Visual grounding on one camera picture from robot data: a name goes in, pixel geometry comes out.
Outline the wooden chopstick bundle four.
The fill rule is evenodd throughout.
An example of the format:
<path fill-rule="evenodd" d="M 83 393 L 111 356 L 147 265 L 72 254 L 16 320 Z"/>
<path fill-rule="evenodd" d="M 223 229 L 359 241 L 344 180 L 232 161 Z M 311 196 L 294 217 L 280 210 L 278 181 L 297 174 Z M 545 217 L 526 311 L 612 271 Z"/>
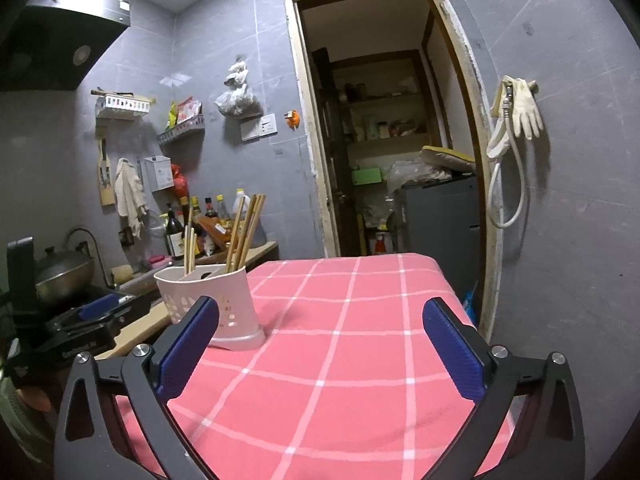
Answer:
<path fill-rule="evenodd" d="M 190 241 L 191 241 L 191 226 L 189 223 L 186 224 L 184 228 L 184 237 L 183 237 L 183 275 L 189 273 L 190 270 Z"/>

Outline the red plastic bag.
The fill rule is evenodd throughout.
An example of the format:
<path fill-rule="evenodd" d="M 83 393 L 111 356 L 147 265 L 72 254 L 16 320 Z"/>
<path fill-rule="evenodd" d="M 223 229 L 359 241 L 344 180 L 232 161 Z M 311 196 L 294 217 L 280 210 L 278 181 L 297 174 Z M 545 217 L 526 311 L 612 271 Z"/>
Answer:
<path fill-rule="evenodd" d="M 186 177 L 182 173 L 181 167 L 177 164 L 172 164 L 171 175 L 172 175 L 172 180 L 174 181 L 175 196 L 178 198 L 183 198 L 183 197 L 189 198 L 190 191 L 189 191 L 188 180 L 186 180 Z"/>

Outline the grey wall shelf with packets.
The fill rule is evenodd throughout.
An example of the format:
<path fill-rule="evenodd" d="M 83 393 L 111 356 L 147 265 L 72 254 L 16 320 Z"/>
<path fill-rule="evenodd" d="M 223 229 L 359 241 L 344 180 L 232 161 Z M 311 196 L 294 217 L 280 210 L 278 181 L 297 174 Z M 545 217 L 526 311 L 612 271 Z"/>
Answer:
<path fill-rule="evenodd" d="M 157 136 L 157 142 L 160 146 L 164 146 L 182 139 L 190 133 L 204 129 L 205 118 L 202 102 L 190 96 L 180 103 L 171 103 L 167 128 Z"/>

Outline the pink checked tablecloth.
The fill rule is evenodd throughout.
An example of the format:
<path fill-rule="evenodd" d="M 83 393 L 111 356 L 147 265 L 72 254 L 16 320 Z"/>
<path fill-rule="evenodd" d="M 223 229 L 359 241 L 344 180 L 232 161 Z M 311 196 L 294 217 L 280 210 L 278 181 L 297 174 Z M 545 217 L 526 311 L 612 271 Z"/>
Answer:
<path fill-rule="evenodd" d="M 418 254 L 268 262 L 250 272 L 266 342 L 209 349 L 169 403 L 221 479 L 419 479 L 472 411 L 422 326 L 462 305 Z"/>

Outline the pink soap dish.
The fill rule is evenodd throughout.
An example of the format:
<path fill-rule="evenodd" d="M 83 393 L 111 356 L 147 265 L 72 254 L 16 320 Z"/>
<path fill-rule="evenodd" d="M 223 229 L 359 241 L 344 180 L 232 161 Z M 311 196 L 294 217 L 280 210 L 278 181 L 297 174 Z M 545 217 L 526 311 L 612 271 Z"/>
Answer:
<path fill-rule="evenodd" d="M 169 266 L 171 263 L 171 256 L 157 255 L 149 258 L 149 265 L 152 269 L 159 269 L 163 266 Z"/>

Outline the wooden door frame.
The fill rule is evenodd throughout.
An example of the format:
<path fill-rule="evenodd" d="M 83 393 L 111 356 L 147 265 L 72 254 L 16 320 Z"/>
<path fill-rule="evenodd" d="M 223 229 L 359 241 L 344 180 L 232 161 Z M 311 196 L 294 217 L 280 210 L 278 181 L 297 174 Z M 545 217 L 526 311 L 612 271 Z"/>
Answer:
<path fill-rule="evenodd" d="M 297 81 L 300 122 L 307 135 L 310 168 L 314 177 L 316 196 L 320 205 L 320 229 L 323 253 L 326 257 L 341 255 L 338 241 L 335 207 L 331 204 L 329 170 L 324 161 L 324 145 L 321 134 L 321 117 L 312 85 L 309 55 L 305 46 L 305 33 L 300 6 L 307 0 L 283 0 L 288 39 L 291 43 L 294 73 Z M 463 102 L 470 124 L 470 133 L 480 178 L 480 198 L 485 211 L 490 211 L 488 191 L 491 162 L 486 155 L 490 133 L 489 103 L 480 66 L 477 63 L 471 41 L 460 21 L 451 0 L 426 0 L 434 12 L 435 22 L 444 36 L 452 64 L 461 86 Z"/>

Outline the hanging white towel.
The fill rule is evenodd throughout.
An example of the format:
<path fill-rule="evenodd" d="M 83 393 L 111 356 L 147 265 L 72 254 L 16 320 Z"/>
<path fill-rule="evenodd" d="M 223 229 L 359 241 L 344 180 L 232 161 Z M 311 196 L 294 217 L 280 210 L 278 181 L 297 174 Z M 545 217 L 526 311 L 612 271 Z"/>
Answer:
<path fill-rule="evenodd" d="M 123 157 L 117 162 L 114 192 L 119 217 L 126 221 L 132 235 L 140 238 L 149 206 L 136 168 Z"/>

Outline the green box on shelf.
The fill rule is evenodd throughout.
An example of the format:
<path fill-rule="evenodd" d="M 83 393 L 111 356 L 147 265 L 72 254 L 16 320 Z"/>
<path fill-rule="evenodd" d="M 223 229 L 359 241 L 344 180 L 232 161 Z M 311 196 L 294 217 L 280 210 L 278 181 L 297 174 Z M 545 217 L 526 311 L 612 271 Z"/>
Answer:
<path fill-rule="evenodd" d="M 352 170 L 352 185 L 371 185 L 383 182 L 381 169 L 378 167 Z"/>

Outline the orange snack packet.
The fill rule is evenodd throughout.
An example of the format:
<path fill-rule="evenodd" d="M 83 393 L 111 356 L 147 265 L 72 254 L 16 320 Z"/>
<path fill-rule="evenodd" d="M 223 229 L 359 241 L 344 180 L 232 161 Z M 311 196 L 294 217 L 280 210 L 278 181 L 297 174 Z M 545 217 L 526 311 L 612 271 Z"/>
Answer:
<path fill-rule="evenodd" d="M 196 218 L 196 222 L 212 239 L 216 247 L 221 250 L 227 249 L 231 240 L 231 232 L 220 223 L 217 217 L 207 217 L 205 214 L 200 214 Z"/>

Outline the black bottle white label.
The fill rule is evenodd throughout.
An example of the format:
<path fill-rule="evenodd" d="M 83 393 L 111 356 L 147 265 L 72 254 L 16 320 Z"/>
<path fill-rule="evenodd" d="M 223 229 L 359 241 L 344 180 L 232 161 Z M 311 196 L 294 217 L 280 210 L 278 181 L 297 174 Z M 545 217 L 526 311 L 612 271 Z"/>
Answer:
<path fill-rule="evenodd" d="M 184 256 L 183 226 L 178 221 L 175 211 L 167 205 L 167 222 L 165 226 L 165 238 L 171 258 L 181 260 Z"/>

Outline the white wall socket panel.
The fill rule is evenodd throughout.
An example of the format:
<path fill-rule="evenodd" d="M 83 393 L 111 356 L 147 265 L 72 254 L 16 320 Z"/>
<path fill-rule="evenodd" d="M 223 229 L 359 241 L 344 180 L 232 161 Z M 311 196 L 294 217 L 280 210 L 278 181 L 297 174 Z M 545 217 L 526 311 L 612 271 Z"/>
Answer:
<path fill-rule="evenodd" d="M 243 142 L 250 142 L 263 136 L 273 136 L 278 133 L 276 115 L 268 114 L 243 120 L 240 131 Z"/>

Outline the black range hood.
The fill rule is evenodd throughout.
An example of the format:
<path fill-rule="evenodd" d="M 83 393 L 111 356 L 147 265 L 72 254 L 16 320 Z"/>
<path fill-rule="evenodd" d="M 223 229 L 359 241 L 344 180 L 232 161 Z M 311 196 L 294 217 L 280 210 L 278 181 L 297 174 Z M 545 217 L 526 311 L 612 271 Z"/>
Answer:
<path fill-rule="evenodd" d="M 28 0 L 1 43 L 1 90 L 73 91 L 129 26 L 128 0 Z"/>

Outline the yellow sponge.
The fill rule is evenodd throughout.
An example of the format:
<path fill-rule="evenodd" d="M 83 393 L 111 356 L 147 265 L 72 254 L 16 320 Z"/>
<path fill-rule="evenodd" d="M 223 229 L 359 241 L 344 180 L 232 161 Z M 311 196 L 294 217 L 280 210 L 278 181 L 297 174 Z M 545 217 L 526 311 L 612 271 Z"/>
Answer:
<path fill-rule="evenodd" d="M 111 268 L 111 276 L 115 286 L 131 281 L 134 278 L 134 268 L 130 264 L 122 264 Z"/>

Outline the wooden chopstick bundle one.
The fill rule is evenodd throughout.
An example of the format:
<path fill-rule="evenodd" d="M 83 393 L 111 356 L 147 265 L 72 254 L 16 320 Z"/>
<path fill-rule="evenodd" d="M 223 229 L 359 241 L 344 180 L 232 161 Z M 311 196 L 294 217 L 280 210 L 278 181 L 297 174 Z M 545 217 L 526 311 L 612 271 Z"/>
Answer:
<path fill-rule="evenodd" d="M 193 226 L 189 226 L 189 249 L 186 254 L 186 274 L 190 274 L 195 269 L 195 256 L 198 242 L 196 241 L 196 233 Z"/>
<path fill-rule="evenodd" d="M 226 258 L 226 266 L 224 267 L 224 272 L 229 273 L 232 272 L 233 268 L 233 255 L 235 252 L 236 244 L 238 244 L 240 225 L 242 222 L 242 212 L 244 209 L 245 196 L 241 193 L 240 197 L 237 200 L 236 208 L 235 208 L 235 217 L 233 220 L 233 226 L 231 231 L 231 238 L 227 250 L 227 258 Z"/>

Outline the wooden chopstick bundle two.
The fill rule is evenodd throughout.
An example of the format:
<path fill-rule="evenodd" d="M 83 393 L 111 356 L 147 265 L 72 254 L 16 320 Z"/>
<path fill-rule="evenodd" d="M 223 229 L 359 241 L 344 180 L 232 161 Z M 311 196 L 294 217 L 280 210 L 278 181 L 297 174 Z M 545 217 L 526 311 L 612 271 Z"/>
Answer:
<path fill-rule="evenodd" d="M 250 227 L 250 222 L 252 221 L 252 215 L 254 214 L 257 200 L 258 196 L 256 194 L 253 194 L 251 196 L 242 195 L 239 198 L 234 222 L 235 237 L 231 253 L 231 271 L 236 271 L 239 269 L 241 256 L 247 239 L 248 228 Z"/>

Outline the white rubber glove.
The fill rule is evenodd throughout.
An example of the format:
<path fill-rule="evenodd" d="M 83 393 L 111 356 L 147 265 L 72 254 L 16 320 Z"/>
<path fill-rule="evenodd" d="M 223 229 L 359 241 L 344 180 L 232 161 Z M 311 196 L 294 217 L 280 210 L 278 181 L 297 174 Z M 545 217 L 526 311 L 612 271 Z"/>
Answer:
<path fill-rule="evenodd" d="M 538 90 L 536 80 L 527 81 L 522 78 L 512 78 L 508 75 L 502 76 L 494 102 L 490 108 L 491 116 L 498 117 L 501 115 L 502 101 L 506 96 L 508 87 L 513 90 L 511 117 L 514 136 L 518 138 L 522 134 L 526 140 L 539 138 L 542 130 L 544 130 L 544 122 L 534 97 L 534 93 Z"/>

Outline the metal wok with lid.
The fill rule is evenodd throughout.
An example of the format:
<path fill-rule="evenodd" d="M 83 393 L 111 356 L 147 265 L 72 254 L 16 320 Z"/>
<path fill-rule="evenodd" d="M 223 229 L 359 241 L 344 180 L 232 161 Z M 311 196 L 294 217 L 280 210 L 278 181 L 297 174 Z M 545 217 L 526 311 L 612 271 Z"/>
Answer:
<path fill-rule="evenodd" d="M 50 304 L 88 285 L 94 273 L 94 260 L 84 252 L 47 247 L 46 255 L 36 263 L 36 293 Z"/>

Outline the yellow cushion on cabinet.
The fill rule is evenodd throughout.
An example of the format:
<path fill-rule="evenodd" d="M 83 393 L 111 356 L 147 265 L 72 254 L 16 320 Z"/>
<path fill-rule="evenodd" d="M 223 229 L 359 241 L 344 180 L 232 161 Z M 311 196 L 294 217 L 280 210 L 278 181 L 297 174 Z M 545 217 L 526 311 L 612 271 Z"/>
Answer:
<path fill-rule="evenodd" d="M 452 171 L 475 172 L 475 159 L 469 155 L 440 148 L 439 146 L 424 145 L 420 153 L 421 158 L 427 164 L 439 166 Z"/>

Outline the white wall basket rack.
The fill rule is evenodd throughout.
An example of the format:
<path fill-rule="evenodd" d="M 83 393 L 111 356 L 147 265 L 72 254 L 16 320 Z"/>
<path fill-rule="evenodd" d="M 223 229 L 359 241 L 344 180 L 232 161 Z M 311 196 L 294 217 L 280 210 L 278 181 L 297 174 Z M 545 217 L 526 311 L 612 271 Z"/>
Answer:
<path fill-rule="evenodd" d="M 136 120 L 149 113 L 157 102 L 152 96 L 139 96 L 131 92 L 108 92 L 100 88 L 90 93 L 96 97 L 96 119 Z"/>

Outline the wooden knife holder board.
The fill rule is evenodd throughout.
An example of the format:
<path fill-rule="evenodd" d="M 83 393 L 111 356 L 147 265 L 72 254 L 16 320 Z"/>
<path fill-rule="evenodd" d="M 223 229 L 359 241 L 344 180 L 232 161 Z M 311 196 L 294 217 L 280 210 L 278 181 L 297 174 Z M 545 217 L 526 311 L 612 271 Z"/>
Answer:
<path fill-rule="evenodd" d="M 102 207 L 116 203 L 112 182 L 111 162 L 106 152 L 106 139 L 99 138 L 98 183 L 100 203 Z"/>

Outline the yellow cap clear bottle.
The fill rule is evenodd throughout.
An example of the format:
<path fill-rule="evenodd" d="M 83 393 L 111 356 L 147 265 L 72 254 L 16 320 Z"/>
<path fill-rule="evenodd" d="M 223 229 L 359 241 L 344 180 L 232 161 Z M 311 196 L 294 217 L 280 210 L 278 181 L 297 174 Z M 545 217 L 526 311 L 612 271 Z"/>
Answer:
<path fill-rule="evenodd" d="M 218 194 L 216 196 L 216 201 L 217 201 L 216 211 L 218 214 L 219 223 L 222 225 L 222 227 L 225 230 L 229 231 L 233 226 L 233 220 L 231 218 L 231 214 L 226 205 L 226 202 L 224 201 L 224 196 L 222 194 Z"/>

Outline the black sink faucet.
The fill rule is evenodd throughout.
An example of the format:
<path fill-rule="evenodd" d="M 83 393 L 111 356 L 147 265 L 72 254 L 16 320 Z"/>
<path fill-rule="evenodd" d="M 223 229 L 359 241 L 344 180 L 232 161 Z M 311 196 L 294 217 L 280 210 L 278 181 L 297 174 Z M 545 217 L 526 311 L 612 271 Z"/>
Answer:
<path fill-rule="evenodd" d="M 90 259 L 96 260 L 98 262 L 98 266 L 100 268 L 105 286 L 110 289 L 115 289 L 116 285 L 111 276 L 111 273 L 106 270 L 100 243 L 89 228 L 87 228 L 86 226 L 82 226 L 81 224 L 78 224 L 78 226 L 72 226 L 64 235 L 62 244 L 63 248 L 70 248 L 70 240 L 76 233 L 84 233 L 88 235 L 89 240 L 91 240 L 92 247 L 88 249 L 87 256 Z"/>

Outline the white wall box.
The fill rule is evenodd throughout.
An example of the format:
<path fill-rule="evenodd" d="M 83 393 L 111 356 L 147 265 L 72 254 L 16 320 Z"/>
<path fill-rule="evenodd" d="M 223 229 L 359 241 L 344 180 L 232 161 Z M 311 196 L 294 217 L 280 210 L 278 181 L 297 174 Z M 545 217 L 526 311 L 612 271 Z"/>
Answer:
<path fill-rule="evenodd" d="M 167 190 L 174 186 L 171 161 L 164 155 L 145 157 L 144 166 L 151 192 Z"/>

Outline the large clear oil jug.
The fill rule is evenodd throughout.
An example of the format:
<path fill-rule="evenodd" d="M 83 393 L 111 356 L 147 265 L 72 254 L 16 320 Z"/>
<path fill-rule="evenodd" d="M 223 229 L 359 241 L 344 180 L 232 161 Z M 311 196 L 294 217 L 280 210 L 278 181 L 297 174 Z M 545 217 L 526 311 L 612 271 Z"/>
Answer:
<path fill-rule="evenodd" d="M 232 206 L 232 214 L 234 216 L 236 216 L 237 214 L 240 215 L 240 228 L 243 227 L 243 223 L 248 211 L 248 206 L 250 206 L 250 196 L 247 195 L 242 188 L 238 188 L 236 190 L 235 200 Z M 259 246 L 265 245 L 266 243 L 267 237 L 264 228 L 262 227 L 262 219 L 258 219 L 256 230 L 254 232 L 252 244 L 250 244 L 250 247 L 257 248 Z"/>

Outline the dark grey cabinet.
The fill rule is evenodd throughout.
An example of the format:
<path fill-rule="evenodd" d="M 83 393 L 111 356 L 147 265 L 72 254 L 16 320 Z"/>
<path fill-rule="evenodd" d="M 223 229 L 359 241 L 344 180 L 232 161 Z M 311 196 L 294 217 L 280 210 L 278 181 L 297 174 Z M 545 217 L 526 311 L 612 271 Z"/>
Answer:
<path fill-rule="evenodd" d="M 398 250 L 434 259 L 459 299 L 480 280 L 477 178 L 405 185 L 393 194 Z"/>

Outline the hanging plastic bag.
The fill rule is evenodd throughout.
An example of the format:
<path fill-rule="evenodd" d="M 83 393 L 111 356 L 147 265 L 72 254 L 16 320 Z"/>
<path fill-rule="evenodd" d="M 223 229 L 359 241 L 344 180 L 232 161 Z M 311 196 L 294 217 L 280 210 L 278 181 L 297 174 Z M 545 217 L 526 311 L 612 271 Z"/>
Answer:
<path fill-rule="evenodd" d="M 224 78 L 226 90 L 215 99 L 217 110 L 222 116 L 250 119 L 262 114 L 262 104 L 247 82 L 249 72 L 244 56 L 238 56 L 228 68 L 228 75 Z"/>

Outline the orange wall hook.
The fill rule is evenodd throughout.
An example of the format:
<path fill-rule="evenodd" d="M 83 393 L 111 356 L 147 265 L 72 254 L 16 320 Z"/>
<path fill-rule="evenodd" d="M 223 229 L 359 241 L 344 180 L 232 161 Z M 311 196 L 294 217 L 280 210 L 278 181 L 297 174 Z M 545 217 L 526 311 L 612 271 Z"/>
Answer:
<path fill-rule="evenodd" d="M 289 110 L 284 114 L 284 118 L 285 118 L 286 124 L 291 129 L 297 129 L 299 127 L 300 116 L 297 110 Z"/>

